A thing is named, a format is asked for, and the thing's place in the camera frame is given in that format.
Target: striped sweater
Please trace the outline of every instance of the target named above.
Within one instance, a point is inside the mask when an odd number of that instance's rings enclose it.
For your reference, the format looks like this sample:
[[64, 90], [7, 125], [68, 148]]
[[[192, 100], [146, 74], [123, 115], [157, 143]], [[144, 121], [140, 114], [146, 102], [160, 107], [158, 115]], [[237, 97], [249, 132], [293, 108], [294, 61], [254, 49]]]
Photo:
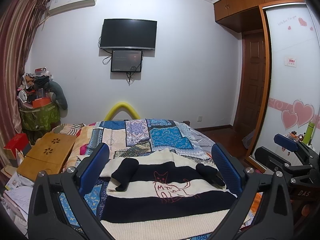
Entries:
[[115, 158], [101, 223], [117, 240], [175, 240], [215, 230], [235, 201], [215, 165], [198, 164], [169, 149]]

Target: cat face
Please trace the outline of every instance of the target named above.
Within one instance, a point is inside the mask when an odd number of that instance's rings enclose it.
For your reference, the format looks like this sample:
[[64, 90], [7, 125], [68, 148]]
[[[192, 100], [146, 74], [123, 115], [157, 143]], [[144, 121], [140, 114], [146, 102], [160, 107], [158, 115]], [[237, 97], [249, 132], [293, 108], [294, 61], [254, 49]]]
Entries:
[[165, 174], [159, 174], [158, 172], [154, 172], [153, 175], [155, 176], [155, 180], [156, 182], [160, 182], [160, 183], [167, 183], [167, 176], [168, 176], [168, 172], [166, 172]]

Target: curtain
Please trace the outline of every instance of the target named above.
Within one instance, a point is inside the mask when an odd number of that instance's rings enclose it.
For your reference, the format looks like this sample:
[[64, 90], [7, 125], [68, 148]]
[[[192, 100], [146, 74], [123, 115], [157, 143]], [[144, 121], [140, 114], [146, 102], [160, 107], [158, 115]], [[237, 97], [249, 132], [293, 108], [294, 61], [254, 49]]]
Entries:
[[4, 145], [22, 132], [17, 88], [48, 0], [13, 0], [0, 19], [0, 168]]

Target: screw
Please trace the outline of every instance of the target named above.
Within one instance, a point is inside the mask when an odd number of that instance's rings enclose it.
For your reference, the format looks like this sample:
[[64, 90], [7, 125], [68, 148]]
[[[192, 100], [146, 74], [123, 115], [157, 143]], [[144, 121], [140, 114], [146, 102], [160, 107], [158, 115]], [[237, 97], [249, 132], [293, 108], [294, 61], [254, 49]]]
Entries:
[[38, 176], [39, 176], [39, 177], [43, 177], [44, 175], [45, 175], [45, 171], [39, 171], [39, 172], [38, 172]]
[[68, 168], [67, 168], [67, 173], [74, 173], [75, 170], [76, 170], [75, 167], [68, 167]]
[[282, 176], [283, 176], [283, 174], [282, 174], [281, 171], [276, 171], [276, 175], [277, 175], [278, 177], [282, 177]]
[[254, 173], [254, 169], [251, 167], [247, 167], [247, 168], [245, 168], [245, 172], [251, 174], [251, 173]]

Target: yellow foam tube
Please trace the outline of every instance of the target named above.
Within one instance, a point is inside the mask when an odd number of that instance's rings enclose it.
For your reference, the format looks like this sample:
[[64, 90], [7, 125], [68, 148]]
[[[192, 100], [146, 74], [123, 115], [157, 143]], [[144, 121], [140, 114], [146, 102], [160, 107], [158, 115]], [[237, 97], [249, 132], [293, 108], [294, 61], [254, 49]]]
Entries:
[[130, 106], [128, 103], [120, 102], [120, 103], [115, 104], [115, 105], [111, 108], [111, 110], [109, 111], [109, 113], [107, 113], [104, 121], [109, 121], [109, 120], [112, 118], [112, 116], [114, 115], [114, 113], [115, 113], [119, 108], [121, 108], [121, 107], [124, 107], [125, 109], [127, 109], [127, 110], [130, 112], [131, 117], [132, 117], [133, 119], [140, 119], [140, 116], [139, 116], [138, 113], [133, 109], [132, 106]]

